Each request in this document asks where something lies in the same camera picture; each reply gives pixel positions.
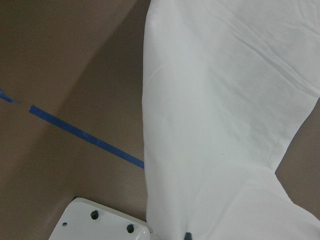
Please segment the white printed long-sleeve shirt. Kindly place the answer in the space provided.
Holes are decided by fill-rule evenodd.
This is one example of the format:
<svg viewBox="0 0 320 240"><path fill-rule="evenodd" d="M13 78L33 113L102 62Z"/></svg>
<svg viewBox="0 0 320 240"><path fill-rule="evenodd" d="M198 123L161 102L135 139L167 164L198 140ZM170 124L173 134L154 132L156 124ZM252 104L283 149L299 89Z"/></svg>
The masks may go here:
<svg viewBox="0 0 320 240"><path fill-rule="evenodd" d="M153 0L143 46L157 240L317 240L276 177L320 97L317 0Z"/></svg>

